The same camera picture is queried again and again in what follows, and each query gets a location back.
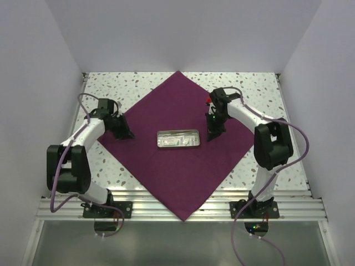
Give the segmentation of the suture packet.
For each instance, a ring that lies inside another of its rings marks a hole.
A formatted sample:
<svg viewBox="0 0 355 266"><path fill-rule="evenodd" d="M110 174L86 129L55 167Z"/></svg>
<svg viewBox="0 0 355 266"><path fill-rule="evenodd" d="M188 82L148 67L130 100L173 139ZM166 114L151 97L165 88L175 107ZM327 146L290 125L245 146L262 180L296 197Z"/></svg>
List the suture packet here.
<svg viewBox="0 0 355 266"><path fill-rule="evenodd" d="M195 146L196 145L196 137L195 137L195 135L183 135L182 136L182 144L185 147Z"/></svg>
<svg viewBox="0 0 355 266"><path fill-rule="evenodd" d="M182 147L182 135L179 134L161 134L158 136L159 147Z"/></svg>

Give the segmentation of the metal instrument tray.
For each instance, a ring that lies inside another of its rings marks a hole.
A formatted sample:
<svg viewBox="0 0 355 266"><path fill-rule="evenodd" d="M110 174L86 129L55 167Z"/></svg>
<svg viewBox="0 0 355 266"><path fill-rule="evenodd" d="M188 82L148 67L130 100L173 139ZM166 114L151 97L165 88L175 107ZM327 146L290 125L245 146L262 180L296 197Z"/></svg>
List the metal instrument tray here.
<svg viewBox="0 0 355 266"><path fill-rule="evenodd" d="M157 133L157 147L161 149L198 146L200 146L198 130L166 130Z"/></svg>

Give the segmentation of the purple surgical cloth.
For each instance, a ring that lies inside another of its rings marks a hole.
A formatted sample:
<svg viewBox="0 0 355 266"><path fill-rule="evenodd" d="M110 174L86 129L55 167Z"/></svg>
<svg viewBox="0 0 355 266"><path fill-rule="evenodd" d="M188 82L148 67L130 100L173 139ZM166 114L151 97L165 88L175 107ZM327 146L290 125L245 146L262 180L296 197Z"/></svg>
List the purple surgical cloth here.
<svg viewBox="0 0 355 266"><path fill-rule="evenodd" d="M132 106L125 118L134 139L106 132L99 142L167 209L186 220L253 146L253 133L235 119L207 141L209 94L177 71ZM198 130L200 146L160 149L158 131Z"/></svg>

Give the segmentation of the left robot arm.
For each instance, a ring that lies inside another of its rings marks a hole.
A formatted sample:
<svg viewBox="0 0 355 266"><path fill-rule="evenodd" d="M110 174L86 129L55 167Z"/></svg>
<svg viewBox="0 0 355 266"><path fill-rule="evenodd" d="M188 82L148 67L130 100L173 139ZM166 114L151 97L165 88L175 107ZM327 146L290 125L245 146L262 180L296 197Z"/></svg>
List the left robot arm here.
<svg viewBox="0 0 355 266"><path fill-rule="evenodd" d="M71 137L47 148L47 187L51 191L52 212L61 208L54 207L55 194L59 192L96 203L95 210L102 217L114 214L111 192L92 181L88 161L88 151L106 132L111 132L116 140L134 138L119 104L112 99L99 98L94 110L85 110L84 122Z"/></svg>

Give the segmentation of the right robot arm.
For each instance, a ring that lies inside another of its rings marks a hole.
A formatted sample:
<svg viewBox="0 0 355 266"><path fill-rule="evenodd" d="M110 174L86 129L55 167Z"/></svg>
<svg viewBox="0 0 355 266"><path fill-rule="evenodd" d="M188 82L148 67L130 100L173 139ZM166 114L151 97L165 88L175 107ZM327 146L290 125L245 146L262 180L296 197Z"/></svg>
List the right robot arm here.
<svg viewBox="0 0 355 266"><path fill-rule="evenodd" d="M232 87L214 89L209 94L205 114L207 139L211 141L226 132L225 122L236 119L253 133L253 155L258 164L256 180L248 193L247 200L230 202L232 218L272 218L280 214L274 200L276 171L284 166L293 155L290 130L286 120L266 116L245 104L242 92Z"/></svg>

